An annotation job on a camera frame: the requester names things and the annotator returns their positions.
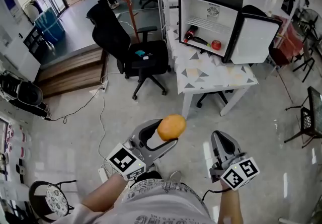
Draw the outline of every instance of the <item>blue bin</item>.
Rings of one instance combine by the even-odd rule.
[[[35,20],[35,24],[43,32],[46,40],[52,44],[58,42],[65,35],[65,30],[52,8],[42,12]]]

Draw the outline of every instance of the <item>red cloth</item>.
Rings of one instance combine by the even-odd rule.
[[[275,17],[283,22],[280,29],[278,30],[278,33],[281,33],[287,22],[287,19],[278,16]],[[287,27],[284,37],[285,38],[283,38],[278,48],[282,51],[285,57],[290,60],[292,57],[300,54],[300,51],[303,48],[302,37],[294,29],[292,22]]]

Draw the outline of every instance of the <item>orange fruit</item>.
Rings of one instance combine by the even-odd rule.
[[[163,141],[178,138],[186,129],[186,120],[181,115],[169,115],[157,127],[157,133]]]

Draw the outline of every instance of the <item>black cable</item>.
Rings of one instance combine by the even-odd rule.
[[[220,190],[220,191],[208,190],[208,191],[207,191],[207,192],[205,192],[205,194],[203,195],[203,197],[202,197],[202,201],[205,199],[206,194],[207,194],[208,192],[212,192],[212,193],[215,193],[215,194],[219,194],[219,193],[227,192],[227,191],[229,191],[229,190],[231,190],[231,188],[230,188],[230,187],[228,187],[228,188],[226,188],[226,189],[223,189],[223,190]]]
[[[64,119],[63,120],[63,123],[64,124],[66,124],[67,123],[67,117],[68,116],[70,116],[70,115],[73,115],[73,114],[75,114],[75,113],[77,113],[79,110],[81,110],[82,108],[84,108],[84,107],[86,107],[87,106],[87,104],[96,96],[96,94],[97,94],[97,92],[99,91],[99,90],[104,90],[104,88],[103,87],[100,87],[100,88],[98,88],[97,89],[97,91],[95,92],[95,94],[91,97],[91,99],[89,100],[89,101],[87,101],[86,102],[86,104],[84,105],[84,106],[82,106],[81,108],[79,108],[79,109],[77,109],[75,112],[73,112],[73,113],[70,113],[70,114],[67,114],[66,116],[63,116],[63,117],[60,117],[60,118],[57,118],[57,119],[50,119],[50,118],[47,118],[47,117],[44,117],[44,119],[45,120],[48,120],[48,121],[57,121],[57,120],[59,120],[59,119]]]

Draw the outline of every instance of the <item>white t-shirt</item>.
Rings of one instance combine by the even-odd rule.
[[[107,212],[79,204],[55,224],[215,224],[200,197],[188,186],[162,179],[136,183]]]

